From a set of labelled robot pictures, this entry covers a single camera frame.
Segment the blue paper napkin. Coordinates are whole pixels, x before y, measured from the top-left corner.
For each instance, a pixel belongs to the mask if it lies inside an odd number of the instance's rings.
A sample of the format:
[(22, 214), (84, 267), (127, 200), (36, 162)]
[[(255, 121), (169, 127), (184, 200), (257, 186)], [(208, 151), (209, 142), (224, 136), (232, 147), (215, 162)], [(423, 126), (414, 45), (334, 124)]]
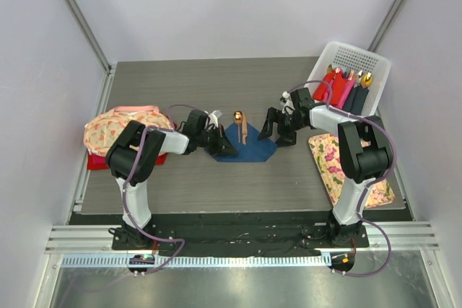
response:
[(230, 143), (237, 149), (238, 155), (236, 157), (217, 157), (214, 153), (209, 154), (217, 162), (225, 163), (256, 163), (266, 162), (277, 150), (277, 145), (269, 138), (262, 141), (258, 140), (259, 131), (252, 125), (248, 124), (248, 137), (247, 144), (237, 141), (237, 126), (235, 123), (224, 128), (224, 133)]

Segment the rose gold spoon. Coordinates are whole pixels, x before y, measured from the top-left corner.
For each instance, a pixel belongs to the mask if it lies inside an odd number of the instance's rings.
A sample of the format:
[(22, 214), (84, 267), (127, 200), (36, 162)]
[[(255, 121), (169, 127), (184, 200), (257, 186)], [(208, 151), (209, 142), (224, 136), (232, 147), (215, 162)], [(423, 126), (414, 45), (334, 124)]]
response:
[(241, 125), (243, 124), (243, 114), (241, 111), (235, 111), (233, 115), (233, 120), (234, 123), (237, 126), (237, 141), (240, 143), (241, 142)]

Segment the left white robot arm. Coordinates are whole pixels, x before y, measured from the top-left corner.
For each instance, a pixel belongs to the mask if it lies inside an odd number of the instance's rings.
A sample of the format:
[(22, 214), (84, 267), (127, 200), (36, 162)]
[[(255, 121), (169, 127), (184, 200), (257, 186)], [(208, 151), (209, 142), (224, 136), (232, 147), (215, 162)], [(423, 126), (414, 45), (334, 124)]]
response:
[(146, 126), (137, 120), (130, 121), (122, 130), (105, 156), (123, 203), (121, 226), (109, 229), (115, 241), (140, 250), (155, 241), (147, 180), (160, 154), (189, 155), (204, 148), (213, 157), (238, 155), (223, 126), (210, 118), (204, 111), (192, 110), (179, 130)]

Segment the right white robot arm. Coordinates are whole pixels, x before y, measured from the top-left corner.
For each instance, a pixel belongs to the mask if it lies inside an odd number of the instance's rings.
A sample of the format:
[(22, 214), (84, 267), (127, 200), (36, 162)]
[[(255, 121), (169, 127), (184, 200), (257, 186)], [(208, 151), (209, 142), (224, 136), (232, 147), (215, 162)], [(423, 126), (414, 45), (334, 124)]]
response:
[(319, 129), (337, 137), (339, 161), (345, 179), (336, 205), (326, 222), (326, 239), (336, 247), (360, 233), (362, 211), (372, 186), (393, 169), (393, 143), (378, 116), (360, 117), (315, 101), (307, 87), (286, 97), (287, 110), (270, 107), (258, 140), (270, 138), (277, 125), (278, 147), (293, 146), (297, 131)]

